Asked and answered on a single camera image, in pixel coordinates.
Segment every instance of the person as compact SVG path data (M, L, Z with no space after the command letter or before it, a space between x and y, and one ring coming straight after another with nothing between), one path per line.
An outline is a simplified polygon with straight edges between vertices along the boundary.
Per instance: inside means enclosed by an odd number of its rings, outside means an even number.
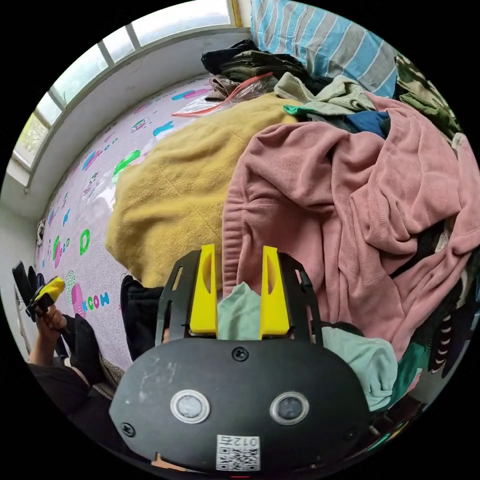
M38 337L28 358L31 373L53 403L91 440L131 458L149 461L131 451L110 418L111 401L93 385L105 380L94 331L80 315L62 314L55 305L35 318ZM71 352L69 364L55 365L55 344L61 335Z

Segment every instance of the pink sweatshirt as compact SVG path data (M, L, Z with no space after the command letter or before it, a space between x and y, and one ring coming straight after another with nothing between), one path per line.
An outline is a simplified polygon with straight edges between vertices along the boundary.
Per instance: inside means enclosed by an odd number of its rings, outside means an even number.
M252 138L223 210L223 297L241 282L260 293L263 246L276 247L305 267L322 320L387 340L400 360L480 245L480 173L466 138L456 155L416 110L368 96L389 113L386 140L325 122ZM416 235L452 216L448 246L391 279Z

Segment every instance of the plastic bag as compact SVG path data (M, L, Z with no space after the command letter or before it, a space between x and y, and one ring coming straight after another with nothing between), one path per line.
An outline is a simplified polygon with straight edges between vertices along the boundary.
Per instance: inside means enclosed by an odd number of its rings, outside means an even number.
M254 76L242 82L225 100L213 102L206 100L206 95L196 98L188 105L184 106L176 113L172 113L172 117L200 117L210 113L219 112L232 107L234 104L251 100L261 95L274 91L274 86L278 80L271 72L263 75Z

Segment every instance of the black pants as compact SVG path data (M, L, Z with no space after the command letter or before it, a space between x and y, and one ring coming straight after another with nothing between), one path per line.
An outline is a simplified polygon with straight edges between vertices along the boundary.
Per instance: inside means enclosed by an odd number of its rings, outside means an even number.
M116 453L142 462L145 458L131 451L110 418L110 400L91 389L66 366L29 364L34 377L53 403L91 440Z

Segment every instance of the blue striped pillowcase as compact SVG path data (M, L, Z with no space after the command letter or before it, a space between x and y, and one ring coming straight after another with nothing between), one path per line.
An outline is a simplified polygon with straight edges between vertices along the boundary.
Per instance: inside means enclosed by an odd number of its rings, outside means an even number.
M291 0L251 0L251 34L260 50L290 54L312 76L345 75L365 90L392 98L396 50L362 26Z

